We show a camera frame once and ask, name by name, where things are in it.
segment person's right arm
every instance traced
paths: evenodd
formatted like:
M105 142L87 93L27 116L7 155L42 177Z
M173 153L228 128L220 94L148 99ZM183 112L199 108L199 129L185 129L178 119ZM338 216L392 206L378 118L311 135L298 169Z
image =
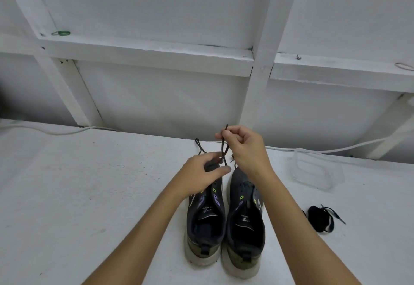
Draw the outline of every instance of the person's right arm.
M277 177L263 138L244 126L216 134L225 138L237 165L262 194L266 210L296 285L356 285L360 282L310 225Z

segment transparent plastic container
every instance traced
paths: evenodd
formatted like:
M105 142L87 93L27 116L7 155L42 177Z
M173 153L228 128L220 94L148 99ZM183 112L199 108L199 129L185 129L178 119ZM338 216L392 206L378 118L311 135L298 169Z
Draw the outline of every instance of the transparent plastic container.
M345 182L342 166L336 157L301 148L293 153L290 173L294 181L327 192Z

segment pair of shoes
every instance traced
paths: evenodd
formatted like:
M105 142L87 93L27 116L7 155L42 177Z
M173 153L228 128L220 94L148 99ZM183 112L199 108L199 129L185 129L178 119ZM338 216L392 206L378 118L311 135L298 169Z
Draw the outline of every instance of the pair of shoes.
M209 162L210 172L219 165ZM237 167L227 187L229 214L226 220L222 196L223 180L217 179L200 193L189 197L184 252L189 262L209 266L220 253L225 270L242 279L257 274L265 245L263 202L260 192Z

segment white floor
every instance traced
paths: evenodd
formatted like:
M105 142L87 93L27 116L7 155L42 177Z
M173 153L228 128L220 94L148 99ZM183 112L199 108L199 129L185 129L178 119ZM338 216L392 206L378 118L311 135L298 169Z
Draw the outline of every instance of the white floor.
M217 151L220 144L203 147ZM70 136L1 130L0 283L80 284L197 152L194 141L184 139L98 130ZM322 238L364 285L412 284L414 165L341 158L346 182L329 194L290 180L290 153L268 153L304 210L323 204L347 223L336 221L334 232ZM186 262L185 216L183 203L145 284L293 284L266 212L262 265L248 281L226 275L220 261L206 269Z

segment shoe sole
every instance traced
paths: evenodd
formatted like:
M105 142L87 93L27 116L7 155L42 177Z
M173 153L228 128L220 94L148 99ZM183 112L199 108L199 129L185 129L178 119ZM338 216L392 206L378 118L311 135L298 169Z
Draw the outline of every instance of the shoe sole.
M227 183L227 186L226 186L227 204L229 206L230 206L230 183L231 183L231 179L229 179L229 182ZM231 276L240 278L242 280L247 280L249 278L252 278L259 272L261 257L262 256L259 257L255 266L247 270L241 270L239 268L236 268L234 264L231 262L229 252L227 250L227 243L224 241L221 244L221 262L223 263L223 267L225 271Z
M196 265L196 266L210 266L213 263L217 262L220 258L220 252L221 252L221 245L216 250L215 253L213 253L208 258L200 258L197 257L192 251L190 246L188 245L188 237L187 232L184 234L184 254L187 260Z

